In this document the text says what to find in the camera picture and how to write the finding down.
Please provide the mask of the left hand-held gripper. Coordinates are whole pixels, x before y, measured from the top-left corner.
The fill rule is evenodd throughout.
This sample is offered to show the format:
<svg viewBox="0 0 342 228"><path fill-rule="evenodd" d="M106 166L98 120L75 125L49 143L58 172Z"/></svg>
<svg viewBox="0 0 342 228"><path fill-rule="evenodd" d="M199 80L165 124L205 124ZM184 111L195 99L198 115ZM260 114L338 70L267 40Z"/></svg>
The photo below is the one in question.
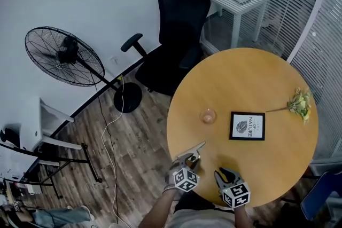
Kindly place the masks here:
<svg viewBox="0 0 342 228"><path fill-rule="evenodd" d="M195 160L189 166L190 155L183 155L173 161L171 168L179 168L173 172L174 185L178 190L190 192L199 183L200 177L197 172L200 167L200 159Z"/></svg>

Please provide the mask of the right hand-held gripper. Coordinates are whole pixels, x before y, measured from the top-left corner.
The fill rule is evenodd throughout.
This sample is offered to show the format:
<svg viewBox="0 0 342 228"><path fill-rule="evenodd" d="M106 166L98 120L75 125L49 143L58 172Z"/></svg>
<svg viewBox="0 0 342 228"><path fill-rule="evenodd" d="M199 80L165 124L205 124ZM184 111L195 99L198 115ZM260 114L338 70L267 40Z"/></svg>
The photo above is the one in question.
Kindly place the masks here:
<svg viewBox="0 0 342 228"><path fill-rule="evenodd" d="M223 179L218 171L214 171L214 177L221 191L222 200L228 207L237 208L248 204L251 199L251 191L240 173L223 167L220 168L220 172L226 179Z"/></svg>

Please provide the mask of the person's right forearm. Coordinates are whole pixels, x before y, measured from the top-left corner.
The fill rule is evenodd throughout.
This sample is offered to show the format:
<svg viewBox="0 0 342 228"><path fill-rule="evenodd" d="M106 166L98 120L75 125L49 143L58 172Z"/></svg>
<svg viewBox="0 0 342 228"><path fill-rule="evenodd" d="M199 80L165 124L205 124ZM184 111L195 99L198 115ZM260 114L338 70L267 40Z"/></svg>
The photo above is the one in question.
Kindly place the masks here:
<svg viewBox="0 0 342 228"><path fill-rule="evenodd" d="M253 223L248 216L245 206L234 209L235 228L254 228Z"/></svg>

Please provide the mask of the person's left forearm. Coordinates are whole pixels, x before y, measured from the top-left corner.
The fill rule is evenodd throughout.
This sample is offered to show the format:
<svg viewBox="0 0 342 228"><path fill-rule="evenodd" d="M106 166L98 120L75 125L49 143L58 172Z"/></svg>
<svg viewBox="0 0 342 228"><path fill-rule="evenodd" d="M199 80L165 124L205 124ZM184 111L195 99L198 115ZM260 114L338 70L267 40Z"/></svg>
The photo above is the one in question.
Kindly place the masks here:
<svg viewBox="0 0 342 228"><path fill-rule="evenodd" d="M176 193L176 189L166 190L140 222L138 228L163 228Z"/></svg>

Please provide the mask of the person's beige shirt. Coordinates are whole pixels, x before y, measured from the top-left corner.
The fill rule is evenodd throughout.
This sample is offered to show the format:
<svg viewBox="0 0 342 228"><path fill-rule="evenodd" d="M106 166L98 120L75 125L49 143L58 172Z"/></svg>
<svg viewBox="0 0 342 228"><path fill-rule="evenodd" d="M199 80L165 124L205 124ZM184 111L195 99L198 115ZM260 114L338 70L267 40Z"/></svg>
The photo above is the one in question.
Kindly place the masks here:
<svg viewBox="0 0 342 228"><path fill-rule="evenodd" d="M235 216L219 210L178 210L166 228L235 228Z"/></svg>

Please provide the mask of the clear glass cup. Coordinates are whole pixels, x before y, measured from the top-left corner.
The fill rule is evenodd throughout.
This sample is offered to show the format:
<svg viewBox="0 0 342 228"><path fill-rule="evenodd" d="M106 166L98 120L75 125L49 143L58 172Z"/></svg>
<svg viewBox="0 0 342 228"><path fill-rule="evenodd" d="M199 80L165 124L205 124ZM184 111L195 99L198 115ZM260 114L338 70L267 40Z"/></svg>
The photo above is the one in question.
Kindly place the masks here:
<svg viewBox="0 0 342 228"><path fill-rule="evenodd" d="M213 124L216 120L216 112L213 109L207 108L200 112L200 120L204 124Z"/></svg>

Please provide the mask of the black framed leaf picture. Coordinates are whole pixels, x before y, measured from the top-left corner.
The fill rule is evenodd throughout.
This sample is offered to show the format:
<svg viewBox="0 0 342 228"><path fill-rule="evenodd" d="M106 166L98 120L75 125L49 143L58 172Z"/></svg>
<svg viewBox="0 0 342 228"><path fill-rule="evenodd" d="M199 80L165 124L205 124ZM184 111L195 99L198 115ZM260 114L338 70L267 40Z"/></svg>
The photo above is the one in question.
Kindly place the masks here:
<svg viewBox="0 0 342 228"><path fill-rule="evenodd" d="M231 112L229 140L265 139L265 113Z"/></svg>

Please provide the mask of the blue chair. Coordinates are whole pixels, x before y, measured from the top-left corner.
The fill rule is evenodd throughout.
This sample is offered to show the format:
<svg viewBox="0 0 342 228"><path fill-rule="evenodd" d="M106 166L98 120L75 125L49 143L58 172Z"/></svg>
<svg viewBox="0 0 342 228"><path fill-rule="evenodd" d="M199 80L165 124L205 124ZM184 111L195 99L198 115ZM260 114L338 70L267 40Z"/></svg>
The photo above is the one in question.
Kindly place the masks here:
<svg viewBox="0 0 342 228"><path fill-rule="evenodd" d="M336 192L342 198L342 171L325 172L304 197L300 207L308 221L316 216L332 192Z"/></svg>

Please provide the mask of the round wooden table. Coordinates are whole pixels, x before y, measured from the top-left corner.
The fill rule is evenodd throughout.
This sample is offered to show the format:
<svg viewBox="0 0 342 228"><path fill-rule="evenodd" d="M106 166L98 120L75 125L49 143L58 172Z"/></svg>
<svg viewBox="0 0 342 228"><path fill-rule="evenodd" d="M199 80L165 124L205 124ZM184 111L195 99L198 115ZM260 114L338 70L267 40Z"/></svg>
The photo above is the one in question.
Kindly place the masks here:
<svg viewBox="0 0 342 228"><path fill-rule="evenodd" d="M313 159L318 139L318 115L310 102L309 121L287 110L296 88L307 89L302 76L287 61L258 49L235 48L213 54L196 65L178 86L167 116L171 157L205 141L200 149L203 198L221 205L214 171L238 171L251 190L250 207L265 205L293 187ZM216 120L204 124L203 109ZM265 139L229 140L231 112L265 113Z"/></svg>

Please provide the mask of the yellow flower bouquet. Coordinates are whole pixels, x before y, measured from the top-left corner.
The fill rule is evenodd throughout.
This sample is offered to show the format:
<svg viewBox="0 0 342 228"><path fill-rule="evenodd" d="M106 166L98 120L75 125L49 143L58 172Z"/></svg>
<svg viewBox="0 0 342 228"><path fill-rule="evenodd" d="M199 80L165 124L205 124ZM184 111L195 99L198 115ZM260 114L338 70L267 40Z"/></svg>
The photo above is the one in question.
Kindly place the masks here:
<svg viewBox="0 0 342 228"><path fill-rule="evenodd" d="M309 121L311 113L311 96L312 94L309 88L306 90L296 88L295 94L289 99L285 107L269 110L267 113L287 110L291 113L299 115L305 124Z"/></svg>

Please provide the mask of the black office chair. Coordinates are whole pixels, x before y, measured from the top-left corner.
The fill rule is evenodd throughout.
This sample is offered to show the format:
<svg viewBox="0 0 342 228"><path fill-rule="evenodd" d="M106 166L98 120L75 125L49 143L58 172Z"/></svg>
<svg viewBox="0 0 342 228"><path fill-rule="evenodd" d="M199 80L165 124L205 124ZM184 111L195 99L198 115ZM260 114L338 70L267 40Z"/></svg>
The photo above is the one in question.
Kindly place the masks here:
<svg viewBox="0 0 342 228"><path fill-rule="evenodd" d="M201 31L211 0L158 0L160 11L160 46L147 53L140 45L141 33L129 38L121 47L135 48L143 63L135 77L149 92L172 96L186 74L203 56Z"/></svg>

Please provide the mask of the white side table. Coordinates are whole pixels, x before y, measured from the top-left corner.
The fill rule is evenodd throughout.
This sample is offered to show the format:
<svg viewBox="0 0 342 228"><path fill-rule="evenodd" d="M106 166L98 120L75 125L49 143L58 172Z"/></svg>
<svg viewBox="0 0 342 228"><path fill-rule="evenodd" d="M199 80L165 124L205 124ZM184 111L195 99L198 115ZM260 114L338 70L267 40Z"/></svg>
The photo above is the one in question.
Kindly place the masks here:
<svg viewBox="0 0 342 228"><path fill-rule="evenodd" d="M212 0L216 5L218 5L220 10L226 10L231 13L233 18L233 27L231 35L230 47L236 48L238 46L240 25L242 21L242 15L247 12L258 8L259 14L254 28L254 33L252 36L252 41L256 42L259 37L261 23L266 11L268 0Z"/></svg>

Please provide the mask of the white desk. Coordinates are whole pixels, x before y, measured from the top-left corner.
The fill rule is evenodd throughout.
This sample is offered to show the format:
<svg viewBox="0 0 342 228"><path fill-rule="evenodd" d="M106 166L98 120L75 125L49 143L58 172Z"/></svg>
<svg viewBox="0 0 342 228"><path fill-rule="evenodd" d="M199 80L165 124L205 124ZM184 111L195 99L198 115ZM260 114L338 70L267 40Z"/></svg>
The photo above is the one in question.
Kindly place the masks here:
<svg viewBox="0 0 342 228"><path fill-rule="evenodd" d="M19 117L19 146L14 146L8 140L3 142L0 139L0 143L48 156L56 156L53 152L58 146L81 150L79 144L68 143L51 137L52 126L57 127L64 121L74 122L74 119L48 106L40 97L32 97L22 104Z"/></svg>

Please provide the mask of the black standing fan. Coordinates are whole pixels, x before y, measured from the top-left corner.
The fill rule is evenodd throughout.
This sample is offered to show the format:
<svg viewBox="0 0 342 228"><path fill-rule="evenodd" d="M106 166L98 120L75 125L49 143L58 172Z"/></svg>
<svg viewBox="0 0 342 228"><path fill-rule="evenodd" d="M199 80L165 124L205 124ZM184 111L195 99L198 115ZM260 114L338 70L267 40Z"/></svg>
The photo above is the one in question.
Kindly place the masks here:
<svg viewBox="0 0 342 228"><path fill-rule="evenodd" d="M25 36L31 61L43 72L64 83L90 87L104 82L115 91L113 103L123 113L134 111L142 100L141 88L133 82L119 87L105 78L105 68L96 54L75 35L55 27L37 27Z"/></svg>

